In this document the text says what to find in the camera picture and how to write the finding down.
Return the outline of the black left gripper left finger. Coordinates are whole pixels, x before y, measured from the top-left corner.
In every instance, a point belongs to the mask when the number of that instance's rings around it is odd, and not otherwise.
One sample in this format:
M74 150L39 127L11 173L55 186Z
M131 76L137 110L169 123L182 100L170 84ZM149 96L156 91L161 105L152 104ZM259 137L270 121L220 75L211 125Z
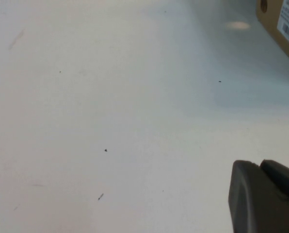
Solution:
M289 198L260 165L233 163L228 204L235 233L289 233Z

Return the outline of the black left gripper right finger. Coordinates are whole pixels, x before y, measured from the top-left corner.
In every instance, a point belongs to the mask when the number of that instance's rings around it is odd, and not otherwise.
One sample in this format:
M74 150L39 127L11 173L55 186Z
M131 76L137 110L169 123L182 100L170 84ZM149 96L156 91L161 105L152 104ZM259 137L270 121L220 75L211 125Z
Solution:
M263 160L260 168L276 187L289 198L289 168L274 160Z

